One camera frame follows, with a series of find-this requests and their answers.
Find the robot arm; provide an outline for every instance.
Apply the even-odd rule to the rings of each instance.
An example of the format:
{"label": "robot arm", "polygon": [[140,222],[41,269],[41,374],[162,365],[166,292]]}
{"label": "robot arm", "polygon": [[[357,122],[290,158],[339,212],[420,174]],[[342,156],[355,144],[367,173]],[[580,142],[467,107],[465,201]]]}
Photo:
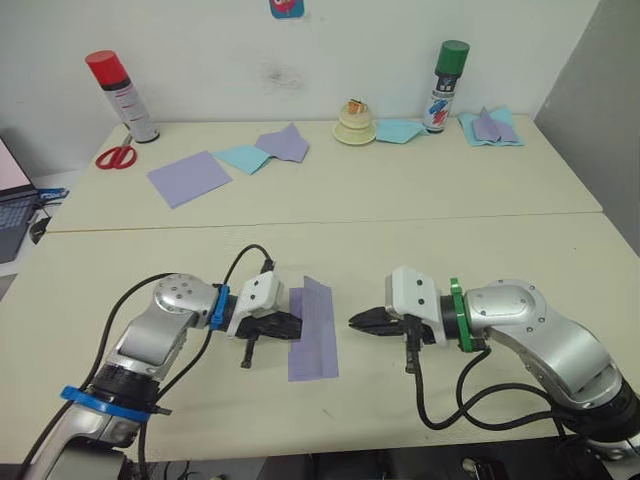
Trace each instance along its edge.
{"label": "robot arm", "polygon": [[[580,324],[551,307],[535,286],[499,280],[463,295],[452,279],[451,295],[408,267],[386,282],[386,306],[353,317],[350,326],[374,335],[405,335],[410,351],[420,343],[447,346],[458,340],[472,352],[494,340],[515,351],[525,368],[553,399],[554,409],[571,421],[595,450],[610,459],[640,455],[640,401],[600,342]],[[408,325],[419,321],[419,339]]]}
{"label": "robot arm", "polygon": [[239,296],[187,274],[156,283],[149,307],[132,320],[85,391],[72,387],[62,397],[73,401],[47,438],[26,478],[40,480],[115,479],[125,467],[122,452],[153,413],[159,385],[177,358],[189,328],[223,330],[247,339],[242,362],[251,366],[260,335],[300,338],[300,319],[277,311],[282,284],[273,271],[247,281]]}

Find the white table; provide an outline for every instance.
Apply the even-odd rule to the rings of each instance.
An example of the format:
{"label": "white table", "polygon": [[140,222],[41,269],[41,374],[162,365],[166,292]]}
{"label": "white table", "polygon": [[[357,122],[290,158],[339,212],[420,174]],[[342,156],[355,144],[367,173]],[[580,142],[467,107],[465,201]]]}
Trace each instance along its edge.
{"label": "white table", "polygon": [[[49,231],[410,220],[600,212],[531,119],[516,116],[524,147],[472,147],[458,122],[406,145],[336,141],[333,122],[296,122],[311,144],[302,164],[271,160],[254,175],[221,162],[234,181],[170,209],[147,173],[202,150],[253,145],[287,122],[160,125],[122,171],[89,164]],[[98,153],[120,145],[117,127]]]}
{"label": "white table", "polygon": [[[402,264],[431,274],[443,290],[451,276],[466,289],[501,277],[533,282],[556,310],[598,336],[640,389],[640,265],[602,214],[49,234],[0,304],[0,462],[22,459],[60,406],[62,387],[84,377],[105,318],[129,286],[162,271],[220,280],[250,242],[269,249],[287,287],[310,275],[333,288],[340,377],[289,383],[287,344],[264,339],[253,368],[243,370],[244,342],[218,333],[201,363],[163,399],[174,413],[150,423],[151,460],[553,435],[549,421],[496,433],[465,420],[441,432],[420,423],[401,339],[347,327],[352,315],[383,304],[384,276]],[[231,281],[234,292],[260,264],[258,254],[241,262]],[[146,288],[125,304],[112,342],[149,302]],[[202,338],[203,332],[189,334],[173,373]],[[443,418],[454,409],[455,380],[471,357],[452,345],[425,348],[421,358],[428,411]],[[496,345],[470,376],[467,392],[504,381],[533,383],[516,355]],[[537,397],[504,393],[474,413],[499,421],[542,408]]]}

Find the label on spray can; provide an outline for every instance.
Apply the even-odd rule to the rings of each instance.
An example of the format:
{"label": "label on spray can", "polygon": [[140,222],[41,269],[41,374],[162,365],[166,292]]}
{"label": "label on spray can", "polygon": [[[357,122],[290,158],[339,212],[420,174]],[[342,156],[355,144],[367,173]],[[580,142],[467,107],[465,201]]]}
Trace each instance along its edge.
{"label": "label on spray can", "polygon": [[451,75],[447,73],[436,73],[434,75],[434,87],[431,90],[431,98],[429,104],[424,111],[424,119],[422,123],[427,130],[433,133],[440,133],[444,130],[447,123],[451,103],[456,91],[456,82],[460,75]]}
{"label": "label on spray can", "polygon": [[131,136],[136,142],[150,142],[158,136],[158,131],[133,83],[129,83],[120,90],[105,90],[104,93],[114,110],[118,112],[120,119],[129,127]]}

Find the laptop keyboard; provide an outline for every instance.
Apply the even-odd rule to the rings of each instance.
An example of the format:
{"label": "laptop keyboard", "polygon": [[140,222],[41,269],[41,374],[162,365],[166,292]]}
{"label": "laptop keyboard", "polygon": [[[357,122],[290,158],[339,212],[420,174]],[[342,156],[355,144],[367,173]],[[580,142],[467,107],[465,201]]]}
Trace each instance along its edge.
{"label": "laptop keyboard", "polygon": [[17,227],[33,213],[33,199],[22,198],[0,204],[0,230]]}

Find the green spray can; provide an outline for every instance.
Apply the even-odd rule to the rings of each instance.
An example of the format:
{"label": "green spray can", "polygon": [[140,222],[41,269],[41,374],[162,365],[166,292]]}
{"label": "green spray can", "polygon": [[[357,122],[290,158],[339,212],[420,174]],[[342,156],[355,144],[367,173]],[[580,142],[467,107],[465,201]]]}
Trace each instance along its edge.
{"label": "green spray can", "polygon": [[451,103],[456,93],[456,83],[469,54],[469,44],[460,40],[442,42],[436,65],[431,98],[424,110],[422,123],[431,133],[440,133],[447,123]]}

